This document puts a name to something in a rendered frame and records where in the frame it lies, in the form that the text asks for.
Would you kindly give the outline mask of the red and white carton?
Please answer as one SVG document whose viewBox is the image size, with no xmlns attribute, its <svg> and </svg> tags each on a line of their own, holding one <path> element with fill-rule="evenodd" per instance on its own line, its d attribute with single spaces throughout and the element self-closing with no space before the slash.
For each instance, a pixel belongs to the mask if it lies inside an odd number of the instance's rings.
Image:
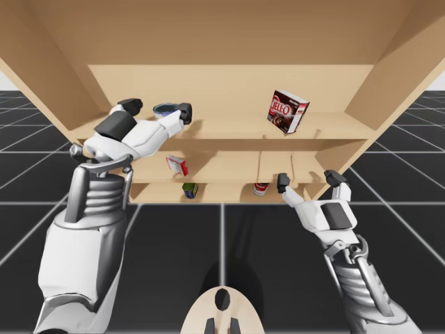
<svg viewBox="0 0 445 334">
<path fill-rule="evenodd" d="M 166 161 L 169 165 L 170 170 L 172 170 L 176 174 L 186 176 L 189 173 L 188 165 L 185 159 L 170 155 L 166 157 Z"/>
</svg>

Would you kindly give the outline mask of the blue flat can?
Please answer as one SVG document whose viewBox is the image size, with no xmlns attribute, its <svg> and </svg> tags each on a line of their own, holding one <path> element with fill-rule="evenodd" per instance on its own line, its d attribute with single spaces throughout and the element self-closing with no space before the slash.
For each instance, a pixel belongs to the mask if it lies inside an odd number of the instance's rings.
<svg viewBox="0 0 445 334">
<path fill-rule="evenodd" d="M 164 118 L 178 110 L 176 103 L 162 103 L 153 107 L 153 113 L 156 119 Z"/>
</svg>

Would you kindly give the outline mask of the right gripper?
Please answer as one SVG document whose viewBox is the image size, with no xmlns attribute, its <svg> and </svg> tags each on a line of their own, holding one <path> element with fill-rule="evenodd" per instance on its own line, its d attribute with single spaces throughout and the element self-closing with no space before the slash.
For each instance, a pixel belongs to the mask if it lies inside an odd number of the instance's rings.
<svg viewBox="0 0 445 334">
<path fill-rule="evenodd" d="M 335 170 L 326 170 L 324 176 L 332 188 L 331 200 L 303 202 L 303 198 L 290 187 L 286 173 L 278 174 L 277 191 L 290 207 L 296 208 L 303 227 L 321 241 L 357 241 L 353 232 L 357 219 L 348 203 L 350 187 L 347 179 Z"/>
</svg>

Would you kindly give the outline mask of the pale wooden shelf unit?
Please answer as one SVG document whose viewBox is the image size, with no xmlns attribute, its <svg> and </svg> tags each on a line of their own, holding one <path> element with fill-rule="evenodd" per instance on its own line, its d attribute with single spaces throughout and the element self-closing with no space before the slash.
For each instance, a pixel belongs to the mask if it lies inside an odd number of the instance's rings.
<svg viewBox="0 0 445 334">
<path fill-rule="evenodd" d="M 445 0 L 0 0 L 0 70 L 75 143 L 125 98 L 142 119 L 190 103 L 134 163 L 134 202 L 182 202 L 184 182 L 256 202 L 279 173 L 315 199 L 445 70 Z M 310 102 L 295 133 L 267 119 L 276 90 Z"/>
</svg>

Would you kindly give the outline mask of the tan robot part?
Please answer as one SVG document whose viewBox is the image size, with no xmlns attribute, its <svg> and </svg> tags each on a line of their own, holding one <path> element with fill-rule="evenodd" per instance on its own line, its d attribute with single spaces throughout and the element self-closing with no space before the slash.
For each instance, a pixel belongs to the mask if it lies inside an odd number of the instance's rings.
<svg viewBox="0 0 445 334">
<path fill-rule="evenodd" d="M 251 302 L 231 287 L 207 290 L 191 306 L 180 334 L 265 334 Z"/>
</svg>

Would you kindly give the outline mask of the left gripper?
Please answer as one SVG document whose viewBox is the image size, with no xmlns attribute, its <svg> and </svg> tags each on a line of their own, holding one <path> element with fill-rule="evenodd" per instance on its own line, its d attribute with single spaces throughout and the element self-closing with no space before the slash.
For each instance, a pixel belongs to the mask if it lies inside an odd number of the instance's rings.
<svg viewBox="0 0 445 334">
<path fill-rule="evenodd" d="M 138 98 L 119 101 L 95 127 L 95 134 L 85 141 L 86 151 L 99 161 L 110 161 L 129 154 L 133 159 L 154 154 L 166 141 L 191 124 L 190 103 L 178 104 L 174 111 L 157 121 L 140 120 L 143 102 Z"/>
</svg>

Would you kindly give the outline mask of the brown carton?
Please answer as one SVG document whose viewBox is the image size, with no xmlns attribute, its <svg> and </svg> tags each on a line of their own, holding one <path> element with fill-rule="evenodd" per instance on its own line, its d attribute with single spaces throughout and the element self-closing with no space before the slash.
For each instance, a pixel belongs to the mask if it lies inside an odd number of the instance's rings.
<svg viewBox="0 0 445 334">
<path fill-rule="evenodd" d="M 310 102 L 285 90 L 276 90 L 268 111 L 268 121 L 285 134 L 295 133 Z"/>
</svg>

